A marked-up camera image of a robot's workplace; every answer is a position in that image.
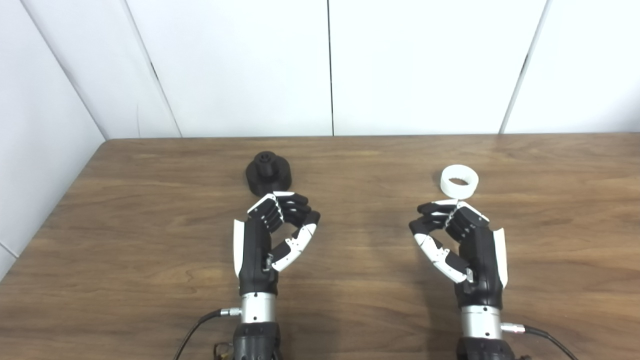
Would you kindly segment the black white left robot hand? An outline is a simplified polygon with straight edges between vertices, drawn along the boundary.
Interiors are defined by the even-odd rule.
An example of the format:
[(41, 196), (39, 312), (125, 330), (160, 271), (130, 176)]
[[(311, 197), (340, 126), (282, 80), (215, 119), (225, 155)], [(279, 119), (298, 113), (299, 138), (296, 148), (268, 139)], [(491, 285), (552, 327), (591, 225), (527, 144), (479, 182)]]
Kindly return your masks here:
[(306, 250), (321, 215), (291, 191), (265, 194), (233, 223), (233, 266), (238, 293), (276, 296), (280, 273)]

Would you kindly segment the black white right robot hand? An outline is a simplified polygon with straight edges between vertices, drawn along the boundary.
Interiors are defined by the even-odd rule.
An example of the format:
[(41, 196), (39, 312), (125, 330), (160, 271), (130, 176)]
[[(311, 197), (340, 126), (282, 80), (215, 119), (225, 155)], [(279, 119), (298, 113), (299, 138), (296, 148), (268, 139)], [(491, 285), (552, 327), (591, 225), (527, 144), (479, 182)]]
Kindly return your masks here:
[(458, 308), (503, 309), (508, 284), (503, 228), (492, 230), (489, 219), (462, 200), (422, 203), (416, 210), (420, 217), (409, 229), (427, 259), (454, 283)]

